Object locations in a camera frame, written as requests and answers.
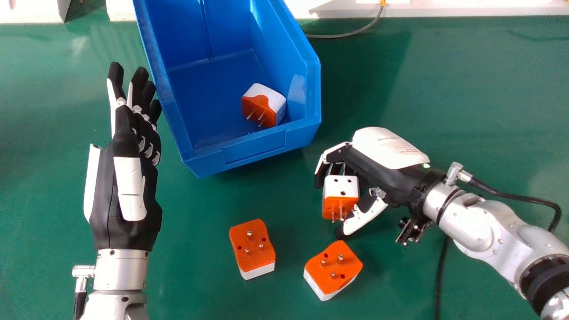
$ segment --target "robotic hand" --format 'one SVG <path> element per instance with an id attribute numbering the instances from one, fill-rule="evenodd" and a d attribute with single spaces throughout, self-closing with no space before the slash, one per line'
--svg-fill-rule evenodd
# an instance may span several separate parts
<path id="1" fill-rule="evenodd" d="M 136 70 L 128 95 L 122 89 L 123 74 L 120 64 L 110 65 L 112 142 L 105 148 L 91 144 L 89 150 L 83 210 L 97 262 L 73 268 L 75 320 L 148 319 L 142 289 L 162 223 L 155 199 L 162 151 L 156 122 L 162 108 L 152 100 L 156 89 L 144 68 Z M 94 291 L 85 305 L 89 278 L 94 278 Z"/>
<path id="2" fill-rule="evenodd" d="M 559 206 L 499 192 L 456 162 L 446 174 L 428 163 L 428 156 L 384 128 L 360 129 L 351 142 L 326 150 L 316 168 L 316 188 L 342 169 L 368 184 L 336 237 L 353 234 L 388 206 L 408 207 L 410 218 L 399 222 L 403 230 L 396 242 L 418 243 L 436 222 L 462 252 L 498 271 L 542 319 L 569 319 L 569 249 L 549 232 L 559 222 Z M 495 196 L 549 206 L 554 221 L 549 231 L 528 225 L 505 204 L 462 190 L 458 180 Z"/>

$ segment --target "gray cable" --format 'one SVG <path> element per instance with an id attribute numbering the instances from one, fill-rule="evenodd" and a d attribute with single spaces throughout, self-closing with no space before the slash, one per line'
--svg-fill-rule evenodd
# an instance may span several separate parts
<path id="1" fill-rule="evenodd" d="M 364 31 L 366 31 L 367 29 L 373 27 L 373 25 L 375 23 L 377 23 L 377 21 L 380 19 L 381 13 L 384 11 L 384 7 L 382 5 L 380 5 L 380 9 L 377 11 L 377 15 L 375 18 L 373 18 L 373 20 L 366 24 L 365 26 L 359 28 L 358 30 L 354 30 L 354 31 L 350 31 L 350 32 L 346 32 L 343 34 L 331 34 L 331 35 L 321 35 L 321 34 L 307 34 L 306 38 L 311 38 L 311 39 L 338 39 L 338 38 L 346 38 L 347 36 L 352 36 L 352 35 L 357 35 L 360 34 Z"/>

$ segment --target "green tabletop surface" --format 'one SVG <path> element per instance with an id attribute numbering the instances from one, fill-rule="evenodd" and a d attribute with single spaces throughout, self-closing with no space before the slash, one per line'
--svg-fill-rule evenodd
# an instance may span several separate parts
<path id="1" fill-rule="evenodd" d="M 343 32 L 366 20 L 302 22 Z M 311 41 L 322 63 L 322 125 L 313 143 L 197 179 L 164 118 L 157 200 L 164 217 L 150 255 L 152 319 L 431 319 L 444 235 L 396 244 L 405 209 L 388 209 L 348 245 L 358 278 L 320 302 L 303 268 L 333 240 L 313 187 L 320 153 L 383 126 L 500 190 L 569 209 L 569 18 L 382 19 L 365 34 Z M 90 143 L 110 141 L 106 74 L 147 66 L 135 23 L 110 23 L 102 1 L 74 3 L 68 22 L 0 26 L 0 319 L 69 319 L 75 264 L 93 264 L 83 217 Z M 546 227 L 549 208 L 506 201 Z M 245 281 L 229 227 L 265 221 L 274 272 Z M 569 218 L 556 231 L 569 243 Z M 451 245 L 443 319 L 536 319 L 483 262 Z"/>

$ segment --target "orange and white plug adapter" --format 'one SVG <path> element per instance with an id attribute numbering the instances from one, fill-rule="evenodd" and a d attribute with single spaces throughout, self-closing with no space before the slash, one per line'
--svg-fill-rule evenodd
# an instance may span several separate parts
<path id="1" fill-rule="evenodd" d="M 360 199 L 360 187 L 355 175 L 334 175 L 324 178 L 322 217 L 344 220 Z"/>
<path id="2" fill-rule="evenodd" d="M 318 298 L 326 301 L 351 284 L 363 266 L 348 245 L 339 240 L 306 263 L 304 279 Z"/>
<path id="3" fill-rule="evenodd" d="M 232 226 L 229 239 L 243 279 L 262 276 L 275 269 L 275 249 L 263 220 L 255 219 Z"/>
<path id="4" fill-rule="evenodd" d="M 277 91 L 255 83 L 241 97 L 241 113 L 259 127 L 272 128 L 285 116 L 286 98 Z"/>

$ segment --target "blue plastic bin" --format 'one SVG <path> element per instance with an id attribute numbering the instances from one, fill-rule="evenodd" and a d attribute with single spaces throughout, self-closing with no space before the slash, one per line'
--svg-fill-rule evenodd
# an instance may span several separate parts
<path id="1" fill-rule="evenodd" d="M 282 0 L 134 0 L 182 161 L 198 177 L 307 146 L 321 122 L 320 62 Z M 253 83 L 287 98 L 274 128 L 241 114 Z"/>

